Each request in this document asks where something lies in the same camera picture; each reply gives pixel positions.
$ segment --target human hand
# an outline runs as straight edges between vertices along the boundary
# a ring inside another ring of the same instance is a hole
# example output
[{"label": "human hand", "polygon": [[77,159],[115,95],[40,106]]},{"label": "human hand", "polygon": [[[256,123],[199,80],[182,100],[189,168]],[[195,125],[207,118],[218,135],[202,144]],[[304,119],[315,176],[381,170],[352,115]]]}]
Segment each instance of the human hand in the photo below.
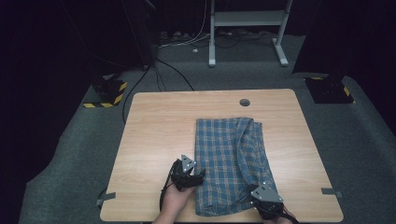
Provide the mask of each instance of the human hand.
[{"label": "human hand", "polygon": [[178,214],[187,204],[189,196],[194,192],[195,188],[183,189],[178,191],[176,186],[169,180],[165,195],[163,196],[163,210],[154,220],[154,223],[174,223]]}]

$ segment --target dark background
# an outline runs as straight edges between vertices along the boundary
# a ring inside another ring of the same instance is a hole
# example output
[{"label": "dark background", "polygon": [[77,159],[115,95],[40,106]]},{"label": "dark background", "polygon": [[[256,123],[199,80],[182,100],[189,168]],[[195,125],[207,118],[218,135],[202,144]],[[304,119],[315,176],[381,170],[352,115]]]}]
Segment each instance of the dark background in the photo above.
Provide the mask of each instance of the dark background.
[{"label": "dark background", "polygon": [[[284,2],[223,0],[217,2],[217,8],[280,9]],[[157,12],[151,15],[157,23],[151,30],[193,35],[201,28],[204,1],[153,3]],[[74,15],[79,34],[64,5]],[[46,0],[0,3],[4,99],[0,215],[5,223],[18,222],[25,184],[49,164],[59,137],[90,87],[88,74],[108,75],[131,67],[141,69],[144,64],[121,1],[70,0],[64,5]],[[286,34],[306,35],[295,73],[328,74],[334,65],[341,66],[345,75],[359,82],[395,133],[394,5],[385,0],[296,0]],[[93,70],[87,71],[87,64]]]}]

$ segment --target plaid shirt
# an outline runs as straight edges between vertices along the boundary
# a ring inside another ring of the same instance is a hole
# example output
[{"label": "plaid shirt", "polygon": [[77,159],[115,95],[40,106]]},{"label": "plaid shirt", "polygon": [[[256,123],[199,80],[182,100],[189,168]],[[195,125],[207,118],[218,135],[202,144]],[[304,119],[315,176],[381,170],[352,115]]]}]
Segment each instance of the plaid shirt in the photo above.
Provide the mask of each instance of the plaid shirt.
[{"label": "plaid shirt", "polygon": [[196,214],[213,217],[249,209],[249,185],[276,190],[262,140],[262,124],[249,118],[198,119],[195,173],[206,169],[196,188]]}]

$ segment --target table top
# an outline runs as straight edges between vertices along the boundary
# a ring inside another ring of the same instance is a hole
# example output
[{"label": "table top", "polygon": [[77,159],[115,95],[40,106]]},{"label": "table top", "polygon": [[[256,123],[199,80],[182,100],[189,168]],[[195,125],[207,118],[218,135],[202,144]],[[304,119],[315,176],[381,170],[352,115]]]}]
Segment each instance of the table top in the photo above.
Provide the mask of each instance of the table top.
[{"label": "table top", "polygon": [[[249,106],[240,100],[248,99]],[[146,92],[134,96],[104,201],[104,221],[153,221],[161,189],[181,154],[194,157],[197,119],[248,117],[262,123],[265,152],[279,195],[300,222],[339,222],[343,213],[331,189],[294,91]],[[257,210],[195,215],[191,195],[179,222],[261,222]]]}]

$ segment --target white metal stand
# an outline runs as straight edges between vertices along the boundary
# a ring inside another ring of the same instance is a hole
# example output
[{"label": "white metal stand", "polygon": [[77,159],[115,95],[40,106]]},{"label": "white metal stand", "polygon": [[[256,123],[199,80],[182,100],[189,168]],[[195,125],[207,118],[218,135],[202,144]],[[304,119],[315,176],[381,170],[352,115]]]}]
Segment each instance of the white metal stand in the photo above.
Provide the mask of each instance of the white metal stand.
[{"label": "white metal stand", "polygon": [[290,8],[293,0],[288,0],[285,10],[279,11],[231,11],[215,12],[215,0],[212,0],[210,9],[210,43],[209,67],[216,66],[215,27],[217,26],[256,26],[278,25],[277,38],[273,39],[277,56],[282,66],[288,66],[288,60],[280,46],[285,27],[288,22]]}]

